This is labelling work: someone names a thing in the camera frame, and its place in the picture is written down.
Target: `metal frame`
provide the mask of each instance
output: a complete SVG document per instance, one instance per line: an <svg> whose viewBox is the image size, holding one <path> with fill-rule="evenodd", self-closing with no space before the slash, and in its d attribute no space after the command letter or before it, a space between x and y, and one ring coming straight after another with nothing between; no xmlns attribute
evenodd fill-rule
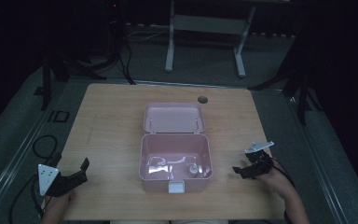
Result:
<svg viewBox="0 0 358 224"><path fill-rule="evenodd" d="M242 60L242 50L249 28L255 14L255 7L249 9L248 18L246 20L232 20L221 18L208 18L187 15L175 15L174 0L171 0L171 17L170 17L170 40L167 52L167 61L165 63L165 71L171 72L173 68L173 32L174 30L188 30L199 32L212 32L220 34L241 35L239 45L234 48L234 57L237 64L239 77L245 77L245 68Z"/></svg>

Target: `robotic arm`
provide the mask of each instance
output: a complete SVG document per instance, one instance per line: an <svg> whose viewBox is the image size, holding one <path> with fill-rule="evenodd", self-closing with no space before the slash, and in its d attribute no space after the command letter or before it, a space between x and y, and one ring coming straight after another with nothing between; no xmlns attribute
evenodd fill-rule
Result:
<svg viewBox="0 0 358 224"><path fill-rule="evenodd" d="M273 145L273 142L253 142L248 149L245 149L245 155L252 165L244 168L232 167L232 169L236 174L241 175L242 179L255 179L258 175L268 174L273 166L273 161L269 154L263 149Z"/></svg>
<svg viewBox="0 0 358 224"><path fill-rule="evenodd" d="M80 166L80 171L70 176L62 176L61 172L55 168L61 159L61 155L56 155L47 165L38 165L40 195L60 197L71 189L88 181L86 176L90 162L86 158Z"/></svg>

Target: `stand leg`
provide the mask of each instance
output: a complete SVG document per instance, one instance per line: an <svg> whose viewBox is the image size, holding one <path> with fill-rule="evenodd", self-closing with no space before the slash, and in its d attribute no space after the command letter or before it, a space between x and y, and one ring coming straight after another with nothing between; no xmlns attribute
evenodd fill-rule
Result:
<svg viewBox="0 0 358 224"><path fill-rule="evenodd" d="M245 26L243 27L240 44L236 48L234 48L235 62L237 64L238 76L240 77L246 76L241 53L242 53L243 46L245 45L246 37L248 36L249 28L251 27L254 14L255 14L255 7L251 7L248 18L246 19L245 22Z"/></svg>
<svg viewBox="0 0 358 224"><path fill-rule="evenodd" d="M302 125L306 125L305 110L307 106L307 92L308 92L308 74L305 73L302 76L302 80L301 80L300 95L298 99L298 110L297 110L297 115Z"/></svg>
<svg viewBox="0 0 358 224"><path fill-rule="evenodd" d="M72 67L75 69L78 69L79 71L82 71L84 74L88 75L89 77L92 77L94 79L100 79L100 80L106 80L106 77L101 77L98 74L92 72L89 68L83 66L81 63L78 63L75 60L70 59L69 57L66 57L64 55L60 55L60 57L69 63Z"/></svg>
<svg viewBox="0 0 358 224"><path fill-rule="evenodd" d="M250 91L264 90L265 88L269 87L272 84L275 84L275 83L282 81L286 78L292 77L295 72L296 72L296 70L293 69L291 71L288 71L288 72L282 74L281 76L275 76L272 79L269 79L261 84L258 84L256 86L252 86L252 87L248 87L248 90L250 90Z"/></svg>
<svg viewBox="0 0 358 224"><path fill-rule="evenodd" d="M174 11L175 2L171 1L171 17L170 17L170 43L168 46L167 52L167 61L165 62L165 71L171 72L173 67L173 53L174 53L174 44L173 44L173 22L175 17Z"/></svg>

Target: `white object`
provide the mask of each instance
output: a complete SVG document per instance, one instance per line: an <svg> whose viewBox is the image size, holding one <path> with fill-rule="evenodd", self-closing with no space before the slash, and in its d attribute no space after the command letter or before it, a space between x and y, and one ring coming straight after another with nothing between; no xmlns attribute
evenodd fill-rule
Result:
<svg viewBox="0 0 358 224"><path fill-rule="evenodd" d="M199 166L197 164L192 164L189 170L192 175L196 175L199 172Z"/></svg>
<svg viewBox="0 0 358 224"><path fill-rule="evenodd" d="M37 170L39 174L40 195L45 196L60 171L57 168L43 164L39 164Z"/></svg>
<svg viewBox="0 0 358 224"><path fill-rule="evenodd" d="M245 153L252 153L260 151L266 147L272 147L274 143L272 141L270 142L253 142L251 146L248 149L245 149Z"/></svg>

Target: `box latch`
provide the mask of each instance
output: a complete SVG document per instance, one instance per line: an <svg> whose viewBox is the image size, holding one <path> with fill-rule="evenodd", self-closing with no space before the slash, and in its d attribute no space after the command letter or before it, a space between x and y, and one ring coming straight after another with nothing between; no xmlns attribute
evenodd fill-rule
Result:
<svg viewBox="0 0 358 224"><path fill-rule="evenodd" d="M185 193L185 181L171 180L168 184L169 193Z"/></svg>

